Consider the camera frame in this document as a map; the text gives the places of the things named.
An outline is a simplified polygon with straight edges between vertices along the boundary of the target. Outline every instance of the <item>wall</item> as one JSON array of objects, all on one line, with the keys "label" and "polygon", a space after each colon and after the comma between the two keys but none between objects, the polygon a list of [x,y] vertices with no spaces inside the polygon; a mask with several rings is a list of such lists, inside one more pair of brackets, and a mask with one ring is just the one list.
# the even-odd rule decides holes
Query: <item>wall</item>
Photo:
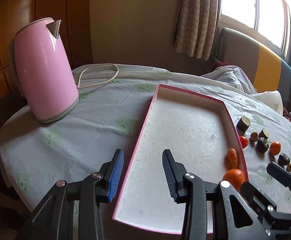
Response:
[{"label": "wall", "polygon": [[8,68],[8,45],[19,29],[36,19],[52,17],[55,20],[62,20],[60,36],[70,65],[83,65],[93,62],[88,1],[0,1],[0,100],[15,86]]},{"label": "wall", "polygon": [[123,63],[201,75],[211,62],[171,45],[178,0],[90,0],[94,63]]}]

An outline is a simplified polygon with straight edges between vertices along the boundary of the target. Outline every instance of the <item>pink electric kettle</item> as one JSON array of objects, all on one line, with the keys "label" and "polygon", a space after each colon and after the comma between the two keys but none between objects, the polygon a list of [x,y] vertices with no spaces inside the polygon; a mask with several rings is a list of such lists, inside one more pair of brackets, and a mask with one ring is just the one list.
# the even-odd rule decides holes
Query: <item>pink electric kettle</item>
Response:
[{"label": "pink electric kettle", "polygon": [[60,24],[52,18],[34,21],[16,33],[8,49],[16,85],[42,123],[64,117],[79,100],[59,36]]}]

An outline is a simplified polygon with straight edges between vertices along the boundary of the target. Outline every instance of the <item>orange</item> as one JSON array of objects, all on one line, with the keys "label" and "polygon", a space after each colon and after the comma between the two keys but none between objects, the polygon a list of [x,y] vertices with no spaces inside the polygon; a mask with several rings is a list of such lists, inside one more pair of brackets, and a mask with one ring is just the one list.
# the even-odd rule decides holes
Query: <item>orange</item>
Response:
[{"label": "orange", "polygon": [[238,168],[238,155],[237,151],[233,148],[229,148],[228,152],[226,153],[229,163],[231,165],[232,169],[237,169]]},{"label": "orange", "polygon": [[241,185],[245,181],[244,174],[239,169],[232,169],[227,171],[224,174],[222,180],[227,180],[228,182],[230,182],[236,190],[239,190],[241,188]]},{"label": "orange", "polygon": [[273,142],[270,145],[270,153],[272,155],[277,155],[281,151],[281,143],[279,142]]}]

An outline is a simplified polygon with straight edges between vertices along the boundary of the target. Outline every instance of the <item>chair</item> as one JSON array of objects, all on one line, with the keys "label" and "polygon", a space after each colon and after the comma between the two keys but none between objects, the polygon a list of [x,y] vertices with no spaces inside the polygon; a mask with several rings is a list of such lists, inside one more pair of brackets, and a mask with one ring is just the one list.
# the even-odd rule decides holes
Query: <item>chair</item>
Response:
[{"label": "chair", "polygon": [[223,28],[216,57],[239,66],[259,93],[278,90],[283,106],[291,108],[291,68],[263,44],[241,32]]}]

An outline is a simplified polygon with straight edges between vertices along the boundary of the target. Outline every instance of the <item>yellow stripe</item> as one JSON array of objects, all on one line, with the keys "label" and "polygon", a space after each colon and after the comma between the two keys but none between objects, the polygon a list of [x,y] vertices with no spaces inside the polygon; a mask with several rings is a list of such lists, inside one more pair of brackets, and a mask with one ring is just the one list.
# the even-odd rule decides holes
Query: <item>yellow stripe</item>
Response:
[{"label": "yellow stripe", "polygon": [[277,90],[280,75],[280,57],[264,45],[259,44],[259,62],[253,86],[259,93]]}]

